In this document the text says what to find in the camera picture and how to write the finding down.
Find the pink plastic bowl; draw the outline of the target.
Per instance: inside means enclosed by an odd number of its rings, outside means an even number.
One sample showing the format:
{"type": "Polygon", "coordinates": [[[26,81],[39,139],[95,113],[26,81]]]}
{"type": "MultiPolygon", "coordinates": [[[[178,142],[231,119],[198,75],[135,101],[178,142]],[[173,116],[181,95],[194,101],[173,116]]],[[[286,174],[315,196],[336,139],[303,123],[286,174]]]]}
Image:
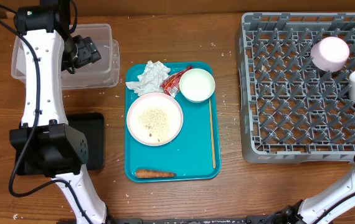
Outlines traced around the pink plastic bowl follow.
{"type": "Polygon", "coordinates": [[[348,44],[338,37],[326,37],[316,43],[310,55],[312,63],[322,71],[337,72],[342,69],[349,58],[348,44]]]}

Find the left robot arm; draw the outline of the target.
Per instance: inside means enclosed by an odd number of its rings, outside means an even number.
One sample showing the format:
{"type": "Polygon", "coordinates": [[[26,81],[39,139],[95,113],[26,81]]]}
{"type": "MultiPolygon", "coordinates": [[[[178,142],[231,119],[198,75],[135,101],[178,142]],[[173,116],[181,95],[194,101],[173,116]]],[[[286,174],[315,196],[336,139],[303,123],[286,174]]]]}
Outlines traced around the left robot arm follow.
{"type": "Polygon", "coordinates": [[[26,54],[26,102],[20,127],[9,133],[16,162],[9,192],[26,197],[56,184],[71,206],[77,223],[111,223],[88,174],[90,151],[83,132],[71,127],[62,96],[62,71],[100,59],[90,39],[72,36],[72,1],[41,1],[20,7],[14,16],[15,33],[26,54]],[[40,170],[50,181],[25,193],[13,189],[20,166],[40,170]]]}

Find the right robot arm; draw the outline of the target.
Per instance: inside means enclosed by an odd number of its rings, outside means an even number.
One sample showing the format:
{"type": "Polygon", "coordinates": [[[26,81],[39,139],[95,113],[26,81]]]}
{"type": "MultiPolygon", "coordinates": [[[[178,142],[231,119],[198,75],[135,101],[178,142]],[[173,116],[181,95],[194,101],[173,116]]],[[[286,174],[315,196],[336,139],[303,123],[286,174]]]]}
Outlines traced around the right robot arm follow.
{"type": "Polygon", "coordinates": [[[287,207],[271,222],[330,223],[353,207],[355,207],[355,165],[341,180],[320,194],[287,207]]]}

